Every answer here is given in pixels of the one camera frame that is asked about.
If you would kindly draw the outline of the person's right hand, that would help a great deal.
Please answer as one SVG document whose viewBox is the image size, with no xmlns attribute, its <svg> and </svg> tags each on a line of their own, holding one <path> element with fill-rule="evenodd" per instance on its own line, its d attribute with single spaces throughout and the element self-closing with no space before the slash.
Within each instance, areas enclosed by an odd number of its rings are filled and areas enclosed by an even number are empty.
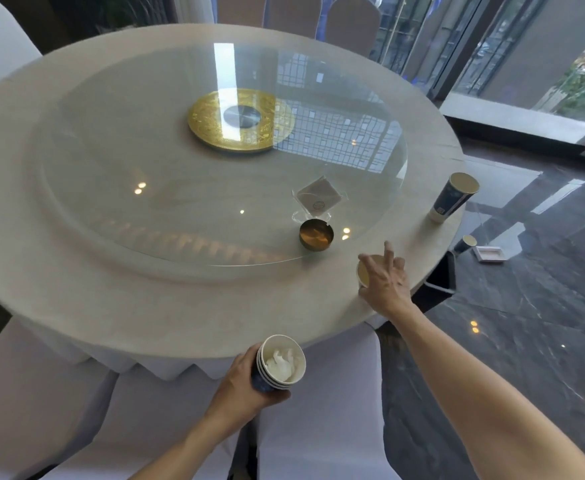
<svg viewBox="0 0 585 480">
<path fill-rule="evenodd" d="M 373 311 L 395 325 L 407 324 L 420 314 L 411 298 L 405 259 L 395 256 L 390 241 L 384 242 L 384 251 L 370 275 L 369 287 L 360 288 L 359 294 Z"/>
</svg>

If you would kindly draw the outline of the person's left hand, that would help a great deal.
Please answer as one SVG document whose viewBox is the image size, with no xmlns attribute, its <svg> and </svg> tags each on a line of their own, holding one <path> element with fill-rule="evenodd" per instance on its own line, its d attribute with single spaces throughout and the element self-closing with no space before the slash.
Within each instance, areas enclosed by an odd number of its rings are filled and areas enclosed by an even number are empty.
<svg viewBox="0 0 585 480">
<path fill-rule="evenodd" d="M 227 438 L 252 421 L 264 408 L 253 408 L 251 368 L 261 343 L 238 355 L 213 396 L 204 415 L 215 432 Z"/>
</svg>

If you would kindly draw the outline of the nested blue paper cups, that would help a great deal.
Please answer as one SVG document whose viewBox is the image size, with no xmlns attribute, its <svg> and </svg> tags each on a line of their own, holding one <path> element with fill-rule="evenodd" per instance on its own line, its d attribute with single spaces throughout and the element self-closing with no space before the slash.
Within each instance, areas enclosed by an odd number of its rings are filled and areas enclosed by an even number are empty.
<svg viewBox="0 0 585 480">
<path fill-rule="evenodd" d="M 251 386 L 261 393 L 288 390 L 306 371 L 306 358 L 300 345 L 285 335 L 272 335 L 256 352 L 251 368 Z"/>
</svg>

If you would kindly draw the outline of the person's left forearm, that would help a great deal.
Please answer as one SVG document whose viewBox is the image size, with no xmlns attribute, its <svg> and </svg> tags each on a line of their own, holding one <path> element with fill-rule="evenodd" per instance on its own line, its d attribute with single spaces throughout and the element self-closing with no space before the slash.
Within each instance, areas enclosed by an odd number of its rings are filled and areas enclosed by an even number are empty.
<svg viewBox="0 0 585 480">
<path fill-rule="evenodd" d="M 213 450 L 255 415 L 254 411 L 241 415 L 235 411 L 207 411 L 185 438 L 128 480 L 193 480 Z"/>
</svg>

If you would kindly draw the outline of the person's right forearm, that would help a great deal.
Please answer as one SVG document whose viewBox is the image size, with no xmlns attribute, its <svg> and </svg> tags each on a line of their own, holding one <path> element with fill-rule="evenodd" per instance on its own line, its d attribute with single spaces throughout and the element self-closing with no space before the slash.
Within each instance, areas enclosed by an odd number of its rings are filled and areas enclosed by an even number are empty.
<svg viewBox="0 0 585 480">
<path fill-rule="evenodd" d="M 585 480 L 585 454 L 509 382 L 415 306 L 388 318 L 480 480 Z"/>
</svg>

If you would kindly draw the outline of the crumpled white tissue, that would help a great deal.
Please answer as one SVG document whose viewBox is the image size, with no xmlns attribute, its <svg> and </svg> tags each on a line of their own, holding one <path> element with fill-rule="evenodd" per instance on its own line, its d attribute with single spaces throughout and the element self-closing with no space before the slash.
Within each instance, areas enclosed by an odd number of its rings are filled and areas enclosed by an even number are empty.
<svg viewBox="0 0 585 480">
<path fill-rule="evenodd" d="M 297 363 L 295 350 L 292 348 L 275 349 L 272 356 L 265 360 L 265 369 L 273 380 L 287 383 L 294 379 Z"/>
</svg>

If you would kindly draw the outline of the round gold ashtray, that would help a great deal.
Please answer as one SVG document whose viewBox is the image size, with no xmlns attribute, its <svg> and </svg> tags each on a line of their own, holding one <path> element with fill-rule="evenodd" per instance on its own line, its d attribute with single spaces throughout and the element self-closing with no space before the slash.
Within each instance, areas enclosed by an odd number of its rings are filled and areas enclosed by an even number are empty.
<svg viewBox="0 0 585 480">
<path fill-rule="evenodd" d="M 320 252 L 327 250 L 335 238 L 333 228 L 322 219 L 306 220 L 299 227 L 299 241 L 309 251 Z"/>
</svg>

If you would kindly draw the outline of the clear plastic napkin packet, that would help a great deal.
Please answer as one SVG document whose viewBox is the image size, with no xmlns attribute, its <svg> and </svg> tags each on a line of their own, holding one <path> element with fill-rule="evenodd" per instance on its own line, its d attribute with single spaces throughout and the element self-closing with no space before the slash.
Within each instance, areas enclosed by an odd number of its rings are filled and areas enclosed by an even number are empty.
<svg viewBox="0 0 585 480">
<path fill-rule="evenodd" d="M 321 176 L 298 191 L 291 192 L 293 199 L 301 209 L 293 214 L 293 220 L 303 223 L 310 219 L 320 219 L 329 222 L 332 218 L 330 211 L 348 201 L 346 193 L 342 193 L 330 183 L 326 176 Z"/>
</svg>

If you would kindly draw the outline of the white tablecloth skirt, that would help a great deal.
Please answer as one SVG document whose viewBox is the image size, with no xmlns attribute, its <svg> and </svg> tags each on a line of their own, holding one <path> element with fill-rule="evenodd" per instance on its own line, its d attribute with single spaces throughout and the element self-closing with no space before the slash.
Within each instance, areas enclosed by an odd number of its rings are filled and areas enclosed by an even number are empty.
<svg viewBox="0 0 585 480">
<path fill-rule="evenodd" d="M 140 365 L 159 379 L 172 381 L 188 368 L 195 365 L 211 379 L 220 379 L 225 375 L 233 360 L 233 356 L 224 358 L 168 358 L 129 354 L 107 347 L 84 344 L 80 341 L 69 339 L 56 331 L 35 324 L 32 320 L 20 315 L 15 315 L 14 318 L 64 360 L 78 364 L 86 362 L 89 359 L 95 359 L 98 363 L 120 374 L 129 371 L 136 365 Z M 376 330 L 385 322 L 387 320 L 380 315 L 372 315 L 366 320 L 366 327 L 371 330 Z M 345 345 L 345 338 L 341 339 L 342 336 L 346 336 L 346 332 L 363 330 L 363 327 L 364 325 L 357 325 L 339 334 L 304 344 L 303 350 L 308 370 L 311 367 L 316 368 L 317 364 L 321 363 L 320 359 L 322 356 L 336 354 L 336 352 L 332 351 L 327 352 L 328 349 L 339 350 L 347 347 Z"/>
</svg>

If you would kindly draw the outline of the tall blue paper cup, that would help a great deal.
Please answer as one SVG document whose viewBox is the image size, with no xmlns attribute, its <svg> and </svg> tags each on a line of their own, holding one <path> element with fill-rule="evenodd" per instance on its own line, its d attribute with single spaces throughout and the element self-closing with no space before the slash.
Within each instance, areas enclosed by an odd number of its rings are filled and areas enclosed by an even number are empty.
<svg viewBox="0 0 585 480">
<path fill-rule="evenodd" d="M 441 190 L 428 217 L 435 223 L 445 222 L 480 189 L 480 183 L 464 172 L 451 174 Z"/>
</svg>

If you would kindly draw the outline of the white flat box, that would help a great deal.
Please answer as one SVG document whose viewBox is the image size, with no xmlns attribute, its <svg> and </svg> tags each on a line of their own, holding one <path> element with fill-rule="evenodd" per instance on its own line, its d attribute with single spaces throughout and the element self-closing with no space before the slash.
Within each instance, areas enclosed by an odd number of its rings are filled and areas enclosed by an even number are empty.
<svg viewBox="0 0 585 480">
<path fill-rule="evenodd" d="M 482 264 L 501 264 L 508 259 L 503 249 L 497 246 L 474 246 L 473 254 Z"/>
</svg>

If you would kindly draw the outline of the gold turntable base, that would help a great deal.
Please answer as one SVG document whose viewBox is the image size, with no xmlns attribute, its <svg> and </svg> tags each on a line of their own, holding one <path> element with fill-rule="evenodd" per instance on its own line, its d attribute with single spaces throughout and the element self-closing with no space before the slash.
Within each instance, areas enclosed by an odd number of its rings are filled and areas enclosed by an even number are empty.
<svg viewBox="0 0 585 480">
<path fill-rule="evenodd" d="M 291 106 L 271 93 L 250 88 L 223 88 L 200 97 L 187 124 L 202 143 L 234 153 L 270 150 L 294 131 Z"/>
</svg>

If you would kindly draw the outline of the round glass turntable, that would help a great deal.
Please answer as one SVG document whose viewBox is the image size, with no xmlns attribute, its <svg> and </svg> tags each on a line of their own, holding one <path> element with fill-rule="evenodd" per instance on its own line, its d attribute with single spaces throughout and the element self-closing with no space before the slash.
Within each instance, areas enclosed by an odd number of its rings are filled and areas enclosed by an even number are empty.
<svg viewBox="0 0 585 480">
<path fill-rule="evenodd" d="M 256 153 L 202 143 L 189 110 L 223 88 L 284 100 L 293 133 Z M 321 176 L 348 196 L 328 224 L 345 229 L 336 246 L 350 243 L 389 211 L 408 166 L 400 123 L 373 89 L 320 58 L 256 43 L 126 57 L 63 95 L 34 145 L 43 188 L 74 231 L 195 275 L 309 255 L 291 192 Z"/>
</svg>

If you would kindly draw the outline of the tan chair back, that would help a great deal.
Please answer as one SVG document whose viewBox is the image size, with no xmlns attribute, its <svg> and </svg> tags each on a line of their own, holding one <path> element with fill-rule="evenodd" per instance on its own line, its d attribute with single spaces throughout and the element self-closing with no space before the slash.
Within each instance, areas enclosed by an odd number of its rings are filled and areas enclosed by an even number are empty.
<svg viewBox="0 0 585 480">
<path fill-rule="evenodd" d="M 315 39 L 322 0 L 267 0 L 265 27 Z"/>
<path fill-rule="evenodd" d="M 366 59 L 374 47 L 381 13 L 371 0 L 335 0 L 326 19 L 324 40 Z"/>
<path fill-rule="evenodd" d="M 216 0 L 217 23 L 263 27 L 266 0 Z"/>
</svg>

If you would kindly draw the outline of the dark window frame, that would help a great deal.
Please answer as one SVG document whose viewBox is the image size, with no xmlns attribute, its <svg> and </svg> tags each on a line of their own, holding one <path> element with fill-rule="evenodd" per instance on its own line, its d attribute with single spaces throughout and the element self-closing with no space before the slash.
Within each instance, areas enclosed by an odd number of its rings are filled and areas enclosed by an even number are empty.
<svg viewBox="0 0 585 480">
<path fill-rule="evenodd" d="M 505 0 L 478 0 L 464 24 L 460 38 L 450 53 L 427 96 L 435 106 L 445 101 L 471 59 Z"/>
</svg>

